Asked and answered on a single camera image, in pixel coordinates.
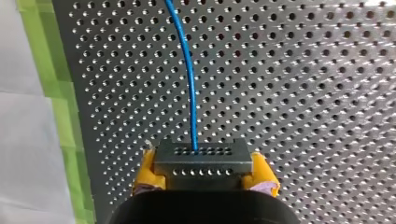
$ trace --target blue wire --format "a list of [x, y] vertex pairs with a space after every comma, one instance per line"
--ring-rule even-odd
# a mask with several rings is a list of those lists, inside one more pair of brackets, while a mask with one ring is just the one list
[[187, 43], [183, 31], [183, 26], [181, 25], [180, 20], [176, 14], [175, 7], [172, 3], [172, 0], [165, 0], [166, 7], [168, 8], [169, 13], [174, 21], [178, 38], [180, 39], [181, 48], [184, 54], [184, 60], [186, 61], [187, 67], [187, 78], [189, 81], [189, 92], [190, 92], [190, 134], [191, 134], [191, 146], [193, 150], [198, 150], [198, 143], [197, 143], [197, 128], [196, 128], [196, 121], [197, 121], [197, 109], [195, 103], [195, 88], [194, 88], [194, 69], [192, 67], [192, 59], [190, 56], [189, 44]]

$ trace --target yellow plastic part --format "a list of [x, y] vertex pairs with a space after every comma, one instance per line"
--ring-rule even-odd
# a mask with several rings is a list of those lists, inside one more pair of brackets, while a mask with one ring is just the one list
[[166, 189], [165, 177], [162, 175], [155, 175], [152, 172], [152, 161], [154, 160], [155, 150], [145, 150], [143, 155], [142, 166], [137, 173], [136, 180], [134, 181], [134, 189], [139, 184], [151, 185], [157, 188]]
[[260, 152], [251, 153], [251, 159], [253, 160], [253, 171], [250, 175], [245, 175], [242, 178], [244, 189], [250, 189], [261, 182], [271, 181], [277, 185], [276, 188], [271, 190], [272, 196], [276, 197], [280, 189], [280, 183], [270, 165], [268, 165], [264, 156]]

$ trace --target perforated metal sheet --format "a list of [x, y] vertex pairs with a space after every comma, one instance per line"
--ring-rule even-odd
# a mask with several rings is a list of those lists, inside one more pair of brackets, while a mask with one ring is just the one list
[[[303, 223], [395, 223], [393, 1], [175, 0], [201, 142], [244, 137]], [[144, 140], [189, 141], [187, 79], [162, 0], [54, 0], [99, 223]]]

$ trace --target green tape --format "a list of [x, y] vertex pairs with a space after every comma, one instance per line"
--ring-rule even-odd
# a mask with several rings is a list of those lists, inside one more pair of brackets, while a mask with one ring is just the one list
[[46, 97], [52, 101], [67, 183], [77, 224], [95, 223], [78, 107], [50, 0], [18, 0], [19, 10]]

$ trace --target blue cable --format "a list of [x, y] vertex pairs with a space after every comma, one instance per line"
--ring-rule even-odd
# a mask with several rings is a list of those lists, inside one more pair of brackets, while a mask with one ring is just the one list
[[187, 78], [189, 81], [189, 92], [190, 92], [190, 134], [191, 134], [191, 146], [193, 150], [198, 150], [198, 143], [197, 143], [197, 128], [196, 128], [196, 121], [197, 121], [197, 109], [195, 103], [195, 88], [194, 88], [194, 69], [192, 67], [192, 59], [190, 56], [189, 44], [187, 43], [183, 31], [183, 26], [181, 25], [180, 20], [176, 14], [175, 7], [172, 3], [172, 0], [165, 0], [166, 7], [168, 8], [169, 13], [174, 21], [178, 38], [180, 39], [181, 48], [184, 54], [184, 60], [186, 61], [187, 67]]

